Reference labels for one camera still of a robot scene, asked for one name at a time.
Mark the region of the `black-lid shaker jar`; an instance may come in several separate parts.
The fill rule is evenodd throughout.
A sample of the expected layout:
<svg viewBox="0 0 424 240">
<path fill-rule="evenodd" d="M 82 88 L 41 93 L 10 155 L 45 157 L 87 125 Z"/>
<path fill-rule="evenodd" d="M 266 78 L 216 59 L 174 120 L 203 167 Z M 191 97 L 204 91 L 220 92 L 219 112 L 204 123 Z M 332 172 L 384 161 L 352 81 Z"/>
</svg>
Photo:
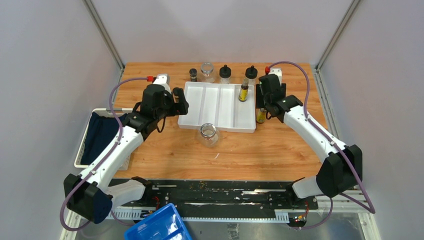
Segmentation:
<svg viewBox="0 0 424 240">
<path fill-rule="evenodd" d="M 219 69 L 219 83 L 220 84 L 229 84 L 231 81 L 231 75 L 232 75 L 232 70 L 230 67 L 228 67 L 227 64 L 225 64 L 224 66 L 222 66 Z"/>
<path fill-rule="evenodd" d="M 254 86 L 256 84 L 258 76 L 258 70 L 255 68 L 254 65 L 252 65 L 245 70 L 244 76 L 245 79 L 248 81 L 248 84 Z"/>
</svg>

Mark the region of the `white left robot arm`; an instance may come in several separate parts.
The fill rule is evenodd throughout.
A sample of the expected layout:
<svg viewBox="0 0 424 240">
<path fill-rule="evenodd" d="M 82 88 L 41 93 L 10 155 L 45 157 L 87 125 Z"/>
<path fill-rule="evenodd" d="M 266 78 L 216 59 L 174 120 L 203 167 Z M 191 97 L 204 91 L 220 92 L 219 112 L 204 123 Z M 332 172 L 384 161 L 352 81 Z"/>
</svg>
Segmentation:
<svg viewBox="0 0 424 240">
<path fill-rule="evenodd" d="M 170 90 L 164 83 L 148 85 L 142 93 L 142 100 L 134 105 L 124 120 L 117 120 L 117 134 L 97 159 L 78 175 L 70 173 L 64 179 L 65 200 L 59 212 L 61 223 L 65 222 L 65 209 L 99 224 L 114 208 L 128 202 L 149 206 L 153 193 L 147 180 L 133 177 L 118 185 L 109 184 L 125 160 L 152 132 L 163 131 L 158 126 L 160 121 L 187 115 L 188 108 L 182 88 Z"/>
</svg>

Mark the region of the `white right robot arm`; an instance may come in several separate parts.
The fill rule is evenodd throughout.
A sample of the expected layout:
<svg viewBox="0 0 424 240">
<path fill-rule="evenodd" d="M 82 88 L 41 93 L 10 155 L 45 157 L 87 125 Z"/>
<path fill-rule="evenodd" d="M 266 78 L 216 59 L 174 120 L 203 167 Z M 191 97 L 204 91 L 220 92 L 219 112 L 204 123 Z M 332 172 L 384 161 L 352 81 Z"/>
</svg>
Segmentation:
<svg viewBox="0 0 424 240">
<path fill-rule="evenodd" d="M 315 176 L 289 185 L 285 201 L 290 208 L 298 209 L 306 198 L 315 195 L 335 197 L 358 184 L 362 178 L 363 153 L 357 145 L 348 146 L 330 134 L 309 114 L 300 99 L 286 95 L 286 87 L 276 74 L 261 76 L 256 88 L 260 92 L 256 102 L 294 130 L 321 162 Z"/>
</svg>

